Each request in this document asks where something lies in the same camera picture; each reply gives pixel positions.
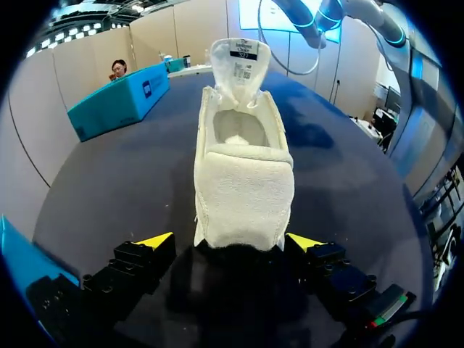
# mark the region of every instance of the woman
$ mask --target woman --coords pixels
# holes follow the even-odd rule
[[[111,70],[113,70],[113,73],[109,76],[109,79],[114,81],[117,78],[121,78],[125,75],[125,73],[128,71],[128,66],[123,59],[117,59],[113,62]]]

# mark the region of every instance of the ceiling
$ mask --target ceiling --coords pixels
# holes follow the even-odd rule
[[[25,57],[71,40],[118,29],[158,9],[187,0],[61,0],[30,40]]]
[[[170,0],[61,0],[61,8],[51,16],[37,32],[34,41],[40,41],[52,33],[74,28],[76,25],[100,22],[102,30],[110,29],[111,23],[129,24],[156,9],[170,5]]]

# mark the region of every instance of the monitor screen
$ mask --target monitor screen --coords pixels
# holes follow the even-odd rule
[[[399,114],[401,109],[401,96],[398,91],[389,87],[389,91],[386,95],[385,108],[395,111]]]
[[[315,16],[322,0],[302,0]],[[258,29],[258,6],[260,0],[239,0],[240,29]],[[267,30],[280,30],[298,33],[290,19],[272,0],[262,0],[261,27]],[[326,32],[329,41],[340,42],[340,27]]]

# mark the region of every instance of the teal storage bin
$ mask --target teal storage bin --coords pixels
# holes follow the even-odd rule
[[[166,62],[166,68],[169,73],[176,73],[185,68],[183,58],[174,59]]]
[[[80,141],[142,121],[169,89],[164,63],[133,72],[93,92],[67,114]]]

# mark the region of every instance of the slipper label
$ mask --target slipper label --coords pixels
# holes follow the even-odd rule
[[[246,80],[249,80],[251,78],[252,68],[253,66],[251,64],[243,65],[235,63],[233,69],[233,76],[236,78],[238,84],[244,85],[246,83]]]
[[[243,59],[258,60],[258,41],[240,38],[231,44],[231,56]]]

